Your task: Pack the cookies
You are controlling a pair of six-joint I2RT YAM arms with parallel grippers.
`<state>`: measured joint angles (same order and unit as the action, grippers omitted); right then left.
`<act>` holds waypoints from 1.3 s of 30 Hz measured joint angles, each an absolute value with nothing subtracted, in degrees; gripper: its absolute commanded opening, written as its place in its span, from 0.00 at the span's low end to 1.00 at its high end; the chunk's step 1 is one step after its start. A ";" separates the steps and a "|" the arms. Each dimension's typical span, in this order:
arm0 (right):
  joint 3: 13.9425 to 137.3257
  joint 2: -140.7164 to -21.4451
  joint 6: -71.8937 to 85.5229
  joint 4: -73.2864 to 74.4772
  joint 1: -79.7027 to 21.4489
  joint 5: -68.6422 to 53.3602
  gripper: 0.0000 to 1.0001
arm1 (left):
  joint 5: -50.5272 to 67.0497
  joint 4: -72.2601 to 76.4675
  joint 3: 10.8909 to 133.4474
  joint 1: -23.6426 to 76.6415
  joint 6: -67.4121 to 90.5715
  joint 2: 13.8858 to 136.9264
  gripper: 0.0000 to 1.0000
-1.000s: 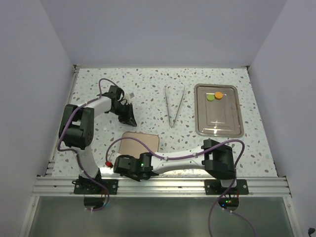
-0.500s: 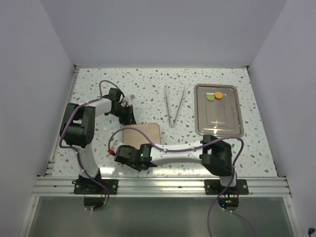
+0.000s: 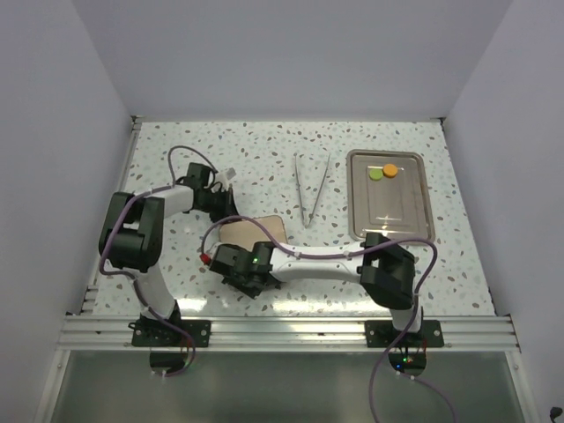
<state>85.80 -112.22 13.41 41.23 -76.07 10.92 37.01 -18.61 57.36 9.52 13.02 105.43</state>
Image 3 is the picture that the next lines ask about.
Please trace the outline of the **gold tin lid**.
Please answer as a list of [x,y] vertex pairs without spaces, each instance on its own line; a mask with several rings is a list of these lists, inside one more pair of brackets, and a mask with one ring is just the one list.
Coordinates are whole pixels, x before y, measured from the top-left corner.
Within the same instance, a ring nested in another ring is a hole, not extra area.
[[[287,243],[283,219],[276,215],[255,218],[272,237],[281,243]],[[247,220],[224,224],[219,229],[219,241],[243,247],[251,251],[256,242],[269,241],[270,238],[257,225]]]

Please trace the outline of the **metal tongs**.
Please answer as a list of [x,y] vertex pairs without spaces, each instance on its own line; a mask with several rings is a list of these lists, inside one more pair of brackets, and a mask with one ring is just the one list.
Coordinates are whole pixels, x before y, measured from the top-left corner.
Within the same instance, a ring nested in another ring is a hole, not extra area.
[[321,202],[324,185],[329,175],[331,155],[328,154],[321,167],[322,173],[317,184],[310,181],[309,174],[304,174],[306,169],[302,161],[303,156],[295,153],[293,156],[293,173],[297,191],[298,206],[301,216],[301,224],[304,229],[310,228],[315,214]]

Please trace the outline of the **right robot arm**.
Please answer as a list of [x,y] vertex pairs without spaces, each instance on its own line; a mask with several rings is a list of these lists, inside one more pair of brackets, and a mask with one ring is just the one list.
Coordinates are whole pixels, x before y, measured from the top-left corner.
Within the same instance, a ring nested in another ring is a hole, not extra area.
[[424,335],[422,307],[415,303],[415,257],[381,234],[347,246],[297,247],[259,241],[251,250],[220,243],[208,263],[223,283],[258,296],[267,286],[302,279],[340,280],[361,286],[392,317],[400,345],[414,345]]

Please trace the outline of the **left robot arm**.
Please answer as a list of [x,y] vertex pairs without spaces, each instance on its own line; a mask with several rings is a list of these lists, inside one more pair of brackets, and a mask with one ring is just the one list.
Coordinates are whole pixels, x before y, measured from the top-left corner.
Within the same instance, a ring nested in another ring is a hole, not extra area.
[[187,174],[163,187],[134,194],[116,192],[110,200],[98,249],[99,273],[124,276],[133,286],[140,315],[155,320],[152,335],[163,345],[175,345],[183,334],[177,301],[160,269],[166,219],[191,211],[203,212],[215,223],[238,214],[230,168],[220,174],[212,167],[189,164]]

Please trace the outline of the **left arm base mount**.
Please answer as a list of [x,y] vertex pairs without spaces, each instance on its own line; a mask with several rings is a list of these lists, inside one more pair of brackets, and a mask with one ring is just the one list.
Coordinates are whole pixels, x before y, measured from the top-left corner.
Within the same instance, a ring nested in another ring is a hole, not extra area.
[[[178,330],[168,328],[152,319],[138,319],[128,324],[133,331],[131,345],[135,347],[186,347],[187,339]],[[196,348],[209,345],[212,322],[209,320],[181,320],[180,328],[187,332]]]

